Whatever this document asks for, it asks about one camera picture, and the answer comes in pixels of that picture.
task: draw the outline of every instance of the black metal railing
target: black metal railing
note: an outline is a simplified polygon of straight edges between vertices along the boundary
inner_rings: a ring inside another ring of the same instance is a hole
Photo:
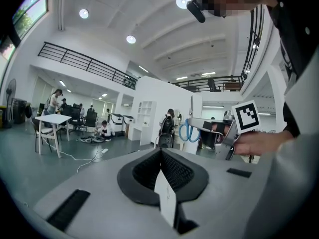
[[[261,35],[263,32],[264,15],[265,9],[262,4],[250,11],[249,44],[243,71],[240,75],[243,82],[245,82],[251,71],[251,66],[259,49]]]
[[[136,86],[137,79],[132,76],[94,58],[53,43],[44,42],[44,46],[40,50],[38,56],[77,67],[113,82],[122,84],[130,89],[135,89]]]
[[[243,81],[241,76],[219,76],[175,82],[172,84],[191,92],[221,92],[240,91],[241,87],[243,86]]]

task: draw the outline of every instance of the human hand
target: human hand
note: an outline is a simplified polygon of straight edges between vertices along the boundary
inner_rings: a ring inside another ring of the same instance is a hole
[[[289,131],[280,133],[247,132],[242,134],[235,143],[235,154],[261,156],[266,152],[277,151],[284,142],[294,139]]]

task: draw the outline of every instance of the fan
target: fan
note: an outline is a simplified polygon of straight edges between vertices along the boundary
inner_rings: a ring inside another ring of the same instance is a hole
[[[6,89],[6,112],[3,127],[4,128],[11,128],[10,120],[11,120],[11,106],[12,100],[15,96],[15,89],[16,89],[16,80],[12,79]]]

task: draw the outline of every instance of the white machine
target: white machine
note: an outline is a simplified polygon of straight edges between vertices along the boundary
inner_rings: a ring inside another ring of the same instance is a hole
[[[123,115],[123,124],[122,124],[122,131],[125,132],[126,129],[126,125],[133,123],[133,117],[132,116],[128,116],[128,115]]]
[[[115,136],[122,134],[123,116],[120,114],[111,114],[110,125],[112,127]]]

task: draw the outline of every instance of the round ceiling light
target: round ceiling light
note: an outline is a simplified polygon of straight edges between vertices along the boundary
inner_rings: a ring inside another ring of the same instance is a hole
[[[176,4],[181,9],[187,9],[187,2],[190,0],[176,0]]]
[[[127,40],[127,42],[130,43],[130,44],[136,43],[136,39],[135,39],[135,37],[132,36],[132,35],[129,35],[128,37],[126,37],[126,40]]]
[[[89,12],[87,11],[87,9],[80,10],[79,14],[81,18],[88,18],[89,16]]]

